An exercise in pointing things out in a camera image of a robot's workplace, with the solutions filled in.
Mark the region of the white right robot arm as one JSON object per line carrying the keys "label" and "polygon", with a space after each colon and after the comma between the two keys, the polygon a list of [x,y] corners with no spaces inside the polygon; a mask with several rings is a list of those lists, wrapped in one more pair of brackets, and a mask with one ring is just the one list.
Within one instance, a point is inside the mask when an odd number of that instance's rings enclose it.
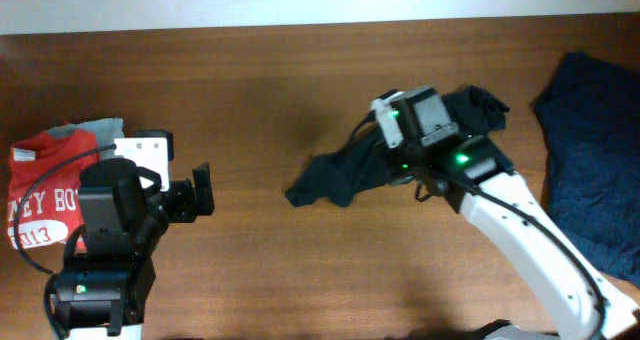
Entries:
{"label": "white right robot arm", "polygon": [[430,86],[371,103],[397,182],[414,180],[488,238],[547,311],[559,339],[636,339],[639,305],[558,228],[484,131]]}

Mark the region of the black t-shirt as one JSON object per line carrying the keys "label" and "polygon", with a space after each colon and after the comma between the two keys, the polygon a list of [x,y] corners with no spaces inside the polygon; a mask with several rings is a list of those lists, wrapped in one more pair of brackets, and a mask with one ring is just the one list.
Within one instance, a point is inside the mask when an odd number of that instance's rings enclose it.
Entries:
{"label": "black t-shirt", "polygon": [[446,196],[456,181],[474,186],[496,173],[512,173],[512,162],[489,138],[490,133],[505,129],[509,107],[491,92],[473,85],[440,96],[459,126],[459,135],[434,151],[426,163],[402,167],[397,154],[388,148],[370,106],[340,149],[310,160],[286,190],[286,199],[294,207],[308,206],[322,198],[348,207],[360,192],[410,182],[426,188],[430,196]]}

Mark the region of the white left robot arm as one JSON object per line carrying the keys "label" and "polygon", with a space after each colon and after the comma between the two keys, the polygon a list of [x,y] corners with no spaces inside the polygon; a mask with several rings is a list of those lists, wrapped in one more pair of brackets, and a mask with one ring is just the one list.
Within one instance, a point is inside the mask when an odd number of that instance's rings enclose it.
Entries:
{"label": "white left robot arm", "polygon": [[57,339],[139,339],[156,279],[152,254],[174,223],[213,214],[210,167],[162,188],[160,175],[125,158],[80,175],[84,219],[69,237],[62,269],[45,285],[44,309]]}

